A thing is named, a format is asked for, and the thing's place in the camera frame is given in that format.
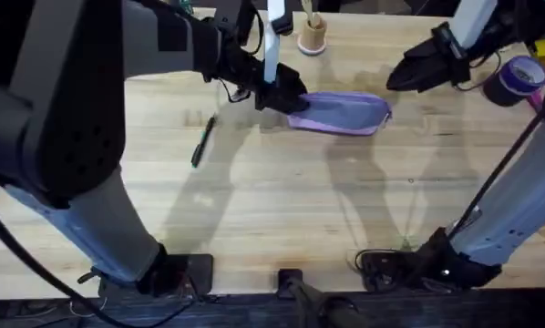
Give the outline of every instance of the wood grain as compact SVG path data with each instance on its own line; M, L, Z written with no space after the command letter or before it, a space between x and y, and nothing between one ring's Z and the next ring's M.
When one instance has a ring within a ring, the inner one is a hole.
M271 292L280 268L302 269L324 291L360 291L350 269L356 251L416 247L456 219L531 118L525 102L500 108L477 91L386 91L404 51L427 38L438 18L324 18L325 53L303 56L295 31L282 39L281 60L301 72L310 91L357 90L387 99L394 118L374 137L290 130L280 114L258 112L252 102L227 104L223 88L204 84L199 74L126 83L122 167L129 195L170 252L213 254L214 292ZM294 25L304 19L295 14ZM256 36L253 30L249 46ZM516 46L502 55L522 51ZM494 60L474 79L493 71ZM201 166L192 169L190 156L214 112L220 123ZM75 283L89 261L1 190L0 215L56 276L96 295L96 282ZM532 236L504 269L489 287L545 287L545 239ZM57 296L0 243L0 299Z

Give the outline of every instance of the lavender zipper pouch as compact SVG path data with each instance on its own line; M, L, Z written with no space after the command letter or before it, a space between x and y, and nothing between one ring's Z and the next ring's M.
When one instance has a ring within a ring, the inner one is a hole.
M364 92L314 92L302 97L310 106L288 116L291 128L371 136L392 117L385 100Z

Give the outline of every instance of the tape roll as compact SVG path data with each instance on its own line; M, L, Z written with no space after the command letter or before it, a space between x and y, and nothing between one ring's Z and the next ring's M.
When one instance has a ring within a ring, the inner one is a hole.
M319 55L324 52L326 47L325 32L327 31L327 22L318 14L314 14L314 21L317 24L312 27L305 19L303 32L297 40L299 50L307 56Z
M545 85L542 65L528 56L515 56L483 86L483 94L494 104L510 107Z

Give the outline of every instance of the black cable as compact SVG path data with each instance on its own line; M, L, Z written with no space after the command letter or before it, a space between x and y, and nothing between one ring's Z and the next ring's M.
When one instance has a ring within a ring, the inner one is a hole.
M24 247L17 242L15 237L9 232L7 227L3 224L3 222L0 221L0 241L21 261L23 262L29 269L31 269L35 274L40 276L42 279L44 279L46 282L51 284L53 287L70 297L72 301L81 303L85 308L90 310L93 314L95 314L98 319L101 321L108 323L110 325L113 325L115 327L119 328L156 328L161 326L162 324L168 322L169 320L175 318L180 313L184 312L188 308L190 308L195 302L190 302L184 306L182 306L180 309L178 309L175 313L169 315L165 319L159 321L158 323L154 323L150 326L134 326L126 323L119 322L102 311L99 310L99 308L94 305L91 301L89 301L84 296L80 295L78 292L73 290L72 288L68 287L65 283L60 281L58 278L56 278L52 272L50 272L48 269L44 268L34 257L27 252Z
M458 91L461 91L461 92L467 92L467 91L471 91L473 89L476 89L476 88L481 87L481 86L485 85L486 83L488 83L490 81L490 79L492 79L499 72L499 69L501 68L501 55L499 54L499 51L496 51L494 54L498 57L498 66L495 68L493 73L491 73L488 77L486 77L482 82L477 83L475 86L463 88L463 87L460 87L459 85L456 85L456 86L453 86L453 88L455 90L458 90ZM488 59L489 59L489 57L484 57L483 59L481 59L479 62L477 62L477 64L475 64L471 68L480 67L481 65L485 64L485 62L487 62Z
M226 90L226 96L228 96L228 102L230 102L232 104L244 101L244 100L248 99L251 96L251 92L249 90L242 89L242 88L239 87L238 90L236 91L236 94L235 94L237 96L237 98L232 98L232 96L230 94L230 90L226 86L226 83L224 83L224 80L222 80L219 77L216 77L216 79L219 80L220 83L224 86L224 89Z
M258 18L258 46L256 47L256 49L248 53L251 56L258 54L258 52L261 50L262 39L264 38L264 22L262 21L261 14L258 12L258 9L256 9L254 5L252 5L252 10L256 14L256 18Z
M17 309L16 314L14 315L1 315L0 321L7 321L7 320L27 320L27 319L36 319L40 318L42 316L48 315L55 310L57 310L61 305L67 303L68 301L53 301L53 302L47 302L46 305L37 308L32 309L29 306L27 306L30 301L23 301L19 308Z
M390 292L396 291L400 286L403 286L407 281L410 279L399 282L399 277L392 277L392 284L382 290L377 290L377 288L373 285L373 282L378 278L376 274L373 274L371 272L368 272L363 266L360 265L359 261L362 255L372 252L391 252L391 253L398 253L398 252L405 252L405 251L397 251L397 250L391 250L391 249L367 249L367 250L361 250L359 251L355 257L354 257L354 266L357 272L362 276L362 284L364 285L364 288L367 291L372 291L370 293L372 294L386 294Z
M483 186L481 186L481 189L479 189L477 195L475 195L475 198L471 201L465 212L463 213L463 216L459 219L455 227L453 227L453 230L448 234L449 240L452 240L453 237L461 230L463 225L465 225L465 222L469 219L471 216L471 213L475 209L475 207L479 204L485 193L489 190L493 182L498 178L499 174L508 166L509 162L513 159L513 157L518 153L518 150L521 148L521 146L526 142L526 140L530 137L531 133L536 129L536 127L539 125L539 123L545 118L545 109L542 109L534 119L526 126L526 128L521 132L518 139L516 139L516 142L511 146L511 148L508 150L508 153L501 159L498 166L491 172L491 175L487 178L485 183L483 183Z
M422 13L422 10L425 9L425 7L430 3L430 0L426 0L424 4L418 10L415 12L414 15L420 15Z

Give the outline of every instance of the black marker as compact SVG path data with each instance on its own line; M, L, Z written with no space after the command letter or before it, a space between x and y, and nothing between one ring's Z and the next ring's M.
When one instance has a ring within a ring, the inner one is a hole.
M214 114L210 119L208 119L206 129L204 129L203 133L201 134L200 143L198 144L198 146L196 146L196 149L193 151L193 155L191 156L191 166L195 169L198 167L198 165L200 165L203 151L206 149L206 145L208 144L208 138L210 137L211 131L214 129L215 125L216 115Z

